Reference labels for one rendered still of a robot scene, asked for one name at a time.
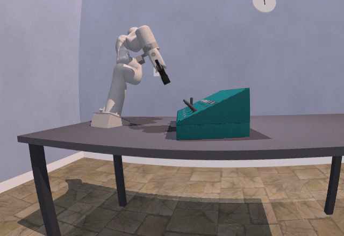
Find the teal switch panel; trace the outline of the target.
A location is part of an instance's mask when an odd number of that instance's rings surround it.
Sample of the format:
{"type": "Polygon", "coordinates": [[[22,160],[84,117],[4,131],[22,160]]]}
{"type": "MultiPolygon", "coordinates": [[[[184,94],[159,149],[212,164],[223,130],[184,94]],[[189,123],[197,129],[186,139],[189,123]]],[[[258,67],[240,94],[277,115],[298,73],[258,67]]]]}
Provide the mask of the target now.
{"type": "Polygon", "coordinates": [[[236,138],[250,136],[250,90],[221,90],[203,101],[178,110],[176,140],[236,138]],[[238,91],[237,91],[238,90],[238,91]],[[222,98],[224,97],[224,98],[222,98]]]}

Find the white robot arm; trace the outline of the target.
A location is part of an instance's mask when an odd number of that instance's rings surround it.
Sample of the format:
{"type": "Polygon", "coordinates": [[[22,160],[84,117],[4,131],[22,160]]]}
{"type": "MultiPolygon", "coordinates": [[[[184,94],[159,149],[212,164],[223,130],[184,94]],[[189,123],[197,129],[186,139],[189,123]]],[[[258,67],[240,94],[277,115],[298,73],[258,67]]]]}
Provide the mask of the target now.
{"type": "Polygon", "coordinates": [[[118,37],[116,41],[117,64],[113,70],[113,78],[106,106],[100,109],[100,111],[122,117],[121,112],[127,90],[126,82],[133,85],[141,82],[141,65],[145,63],[144,57],[147,56],[146,53],[149,50],[156,47],[159,46],[150,28],[146,25],[139,28],[132,27],[128,31],[128,36],[120,35],[118,37]],[[144,53],[132,58],[129,56],[128,49],[133,52],[143,49],[144,53]]]}

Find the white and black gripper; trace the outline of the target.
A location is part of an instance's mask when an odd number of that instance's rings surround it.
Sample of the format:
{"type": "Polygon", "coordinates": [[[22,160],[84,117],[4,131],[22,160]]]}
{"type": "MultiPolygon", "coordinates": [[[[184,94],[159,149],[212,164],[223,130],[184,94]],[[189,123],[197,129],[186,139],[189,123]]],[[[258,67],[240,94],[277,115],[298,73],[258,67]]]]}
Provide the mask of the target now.
{"type": "Polygon", "coordinates": [[[165,63],[164,63],[164,61],[163,61],[163,59],[159,53],[159,47],[156,47],[156,48],[149,50],[146,54],[149,56],[154,68],[156,67],[155,68],[156,71],[159,72],[161,79],[163,81],[163,84],[166,85],[166,84],[170,83],[169,77],[166,74],[166,72],[164,71],[164,68],[166,69],[167,67],[166,67],[166,65],[165,65],[165,63]]]}

